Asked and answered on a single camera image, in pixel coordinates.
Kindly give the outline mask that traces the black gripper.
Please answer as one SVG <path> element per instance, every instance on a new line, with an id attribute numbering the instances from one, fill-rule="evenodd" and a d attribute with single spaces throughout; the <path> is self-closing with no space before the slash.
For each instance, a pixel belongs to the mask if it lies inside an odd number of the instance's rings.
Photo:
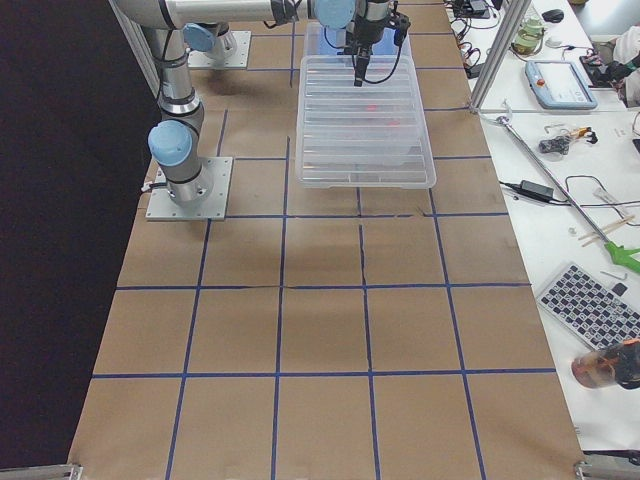
<path id="1" fill-rule="evenodd" d="M 356 14 L 346 26 L 346 42 L 342 55 L 351 55 L 354 62 L 354 86 L 361 87 L 366 82 L 366 72 L 373 53 L 373 45 L 378 43 L 386 28 L 392 28 L 394 13 L 388 11 L 380 19 L 369 19 Z"/>

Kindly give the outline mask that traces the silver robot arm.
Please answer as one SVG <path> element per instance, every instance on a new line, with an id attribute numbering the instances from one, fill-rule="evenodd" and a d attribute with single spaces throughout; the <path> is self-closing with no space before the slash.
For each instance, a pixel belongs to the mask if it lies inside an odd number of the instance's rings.
<path id="1" fill-rule="evenodd" d="M 151 129 L 148 146 L 165 175 L 170 200 L 189 205 L 209 196 L 213 178 L 198 158 L 204 106 L 191 82 L 184 39 L 189 24 L 207 34 L 230 22 L 262 22 L 269 28 L 315 19 L 333 30 L 346 29 L 355 56 L 356 86 L 366 81 L 373 46 L 386 29 L 403 40 L 410 22 L 392 1 L 118 1 L 119 10 L 138 24 L 159 76 L 157 103 L 162 121 Z"/>
<path id="2" fill-rule="evenodd" d="M 226 22 L 187 23 L 182 32 L 192 50 L 217 61 L 228 58 L 237 49 L 237 42 Z"/>

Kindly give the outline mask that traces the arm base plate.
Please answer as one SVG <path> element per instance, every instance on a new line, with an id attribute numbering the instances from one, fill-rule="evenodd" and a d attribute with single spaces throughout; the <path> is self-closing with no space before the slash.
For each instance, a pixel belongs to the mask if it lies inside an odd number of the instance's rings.
<path id="1" fill-rule="evenodd" d="M 158 167 L 145 218 L 149 221 L 224 221 L 233 157 L 199 157 L 199 176 L 186 184 L 171 183 Z"/>
<path id="2" fill-rule="evenodd" d="M 250 31 L 229 30 L 216 36 L 208 31 L 185 33 L 191 70 L 231 70 L 248 67 Z"/>

